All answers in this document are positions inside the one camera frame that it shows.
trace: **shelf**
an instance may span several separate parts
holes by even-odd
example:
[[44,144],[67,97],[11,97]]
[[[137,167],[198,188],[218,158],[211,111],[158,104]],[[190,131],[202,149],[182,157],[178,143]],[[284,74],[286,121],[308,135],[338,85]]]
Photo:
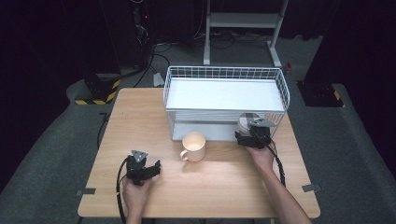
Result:
[[210,14],[211,27],[276,28],[279,14],[214,13]]
[[166,109],[284,112],[275,80],[239,78],[173,78]]

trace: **table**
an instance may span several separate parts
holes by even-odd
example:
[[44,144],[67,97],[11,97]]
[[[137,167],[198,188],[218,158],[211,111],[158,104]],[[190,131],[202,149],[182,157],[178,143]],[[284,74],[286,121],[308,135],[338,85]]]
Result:
[[[290,193],[309,217],[320,210],[288,115],[274,137]],[[116,178],[131,149],[148,153],[146,166],[161,160],[144,217],[276,217],[271,199],[249,153],[236,142],[207,142],[202,161],[182,161],[180,141],[172,141],[163,89],[122,89],[78,208],[82,217],[118,217]]]

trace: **wire basket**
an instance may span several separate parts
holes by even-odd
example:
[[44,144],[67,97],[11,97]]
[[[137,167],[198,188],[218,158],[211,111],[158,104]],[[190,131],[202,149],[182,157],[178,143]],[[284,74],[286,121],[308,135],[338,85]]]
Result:
[[163,103],[172,140],[196,131],[207,140],[236,141],[243,113],[273,122],[274,136],[290,93],[279,68],[170,66]]

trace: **yellow and black tape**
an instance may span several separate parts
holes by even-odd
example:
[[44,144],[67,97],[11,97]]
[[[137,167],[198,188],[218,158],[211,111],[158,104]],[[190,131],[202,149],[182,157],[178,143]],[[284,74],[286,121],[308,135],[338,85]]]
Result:
[[337,102],[339,103],[339,105],[342,105],[342,107],[346,107],[346,105],[341,100],[341,95],[340,95],[340,93],[338,93],[338,91],[334,91],[334,96],[335,96],[335,99],[337,100]]
[[107,105],[110,104],[117,93],[117,88],[120,85],[120,81],[117,80],[113,83],[111,91],[103,99],[75,99],[77,105]]

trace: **white mug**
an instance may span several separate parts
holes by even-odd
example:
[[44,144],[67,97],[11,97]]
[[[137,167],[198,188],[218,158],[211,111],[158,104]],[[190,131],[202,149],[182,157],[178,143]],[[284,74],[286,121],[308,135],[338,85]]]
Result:
[[198,132],[188,133],[182,140],[183,151],[180,158],[183,161],[200,161],[205,156],[206,140],[203,134]]

